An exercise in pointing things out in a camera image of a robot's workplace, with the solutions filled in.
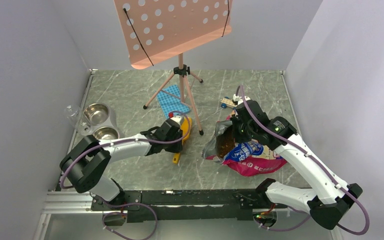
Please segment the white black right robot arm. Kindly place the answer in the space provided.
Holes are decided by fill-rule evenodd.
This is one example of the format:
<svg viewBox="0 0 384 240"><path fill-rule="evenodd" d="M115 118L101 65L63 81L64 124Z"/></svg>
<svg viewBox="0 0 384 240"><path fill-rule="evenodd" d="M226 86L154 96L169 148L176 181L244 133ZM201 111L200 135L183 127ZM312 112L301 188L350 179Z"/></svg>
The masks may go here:
<svg viewBox="0 0 384 240"><path fill-rule="evenodd" d="M256 188L256 202L262 208L281 204L303 211L321 227L333 230L353 204L363 211L369 227L367 211L358 201L363 189L347 183L334 174L306 145L298 131L285 118L269 119L254 100L240 100L236 115L231 117L233 137L239 143L259 143L285 159L306 180L310 188L297 188L274 179L264 180Z"/></svg>

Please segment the yellow plastic scoop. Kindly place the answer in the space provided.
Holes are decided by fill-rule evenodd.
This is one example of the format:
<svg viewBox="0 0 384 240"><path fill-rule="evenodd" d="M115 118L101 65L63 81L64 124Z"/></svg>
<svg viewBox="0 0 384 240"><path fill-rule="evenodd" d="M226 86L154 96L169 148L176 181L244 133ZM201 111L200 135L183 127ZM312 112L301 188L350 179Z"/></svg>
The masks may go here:
<svg viewBox="0 0 384 240"><path fill-rule="evenodd" d="M191 128L192 128L192 120L191 120L191 118L188 117L188 116L184 116L184 122L180 126L180 129L182 131L181 146L183 146L185 141L187 141L189 139L190 134L191 134ZM181 157L181 151L174 153L173 158L172 158L172 162L174 164L178 165L179 161L180 161L180 157Z"/></svg>

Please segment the pink pet food bag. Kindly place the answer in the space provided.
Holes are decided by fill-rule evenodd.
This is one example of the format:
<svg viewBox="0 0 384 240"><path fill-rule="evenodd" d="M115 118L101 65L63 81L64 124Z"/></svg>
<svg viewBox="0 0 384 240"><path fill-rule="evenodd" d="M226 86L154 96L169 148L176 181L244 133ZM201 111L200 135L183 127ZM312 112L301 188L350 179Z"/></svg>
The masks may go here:
<svg viewBox="0 0 384 240"><path fill-rule="evenodd" d="M230 117L215 124L213 136L205 144L201 156L245 177L271 174L287 164L283 157L265 145L253 141L237 143Z"/></svg>

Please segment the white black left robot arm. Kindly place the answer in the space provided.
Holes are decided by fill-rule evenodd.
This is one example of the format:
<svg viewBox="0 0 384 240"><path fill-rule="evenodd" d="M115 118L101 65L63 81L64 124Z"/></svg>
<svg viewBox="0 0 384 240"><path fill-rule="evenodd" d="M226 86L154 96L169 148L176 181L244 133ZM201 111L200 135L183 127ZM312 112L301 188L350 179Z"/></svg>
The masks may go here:
<svg viewBox="0 0 384 240"><path fill-rule="evenodd" d="M125 192L115 180L105 177L107 166L116 161L159 154L161 151L179 153L190 128L188 117L175 115L161 126L130 137L99 140L87 135L60 162L60 188L74 188L78 193L90 192L103 199L109 209L117 210L125 202Z"/></svg>

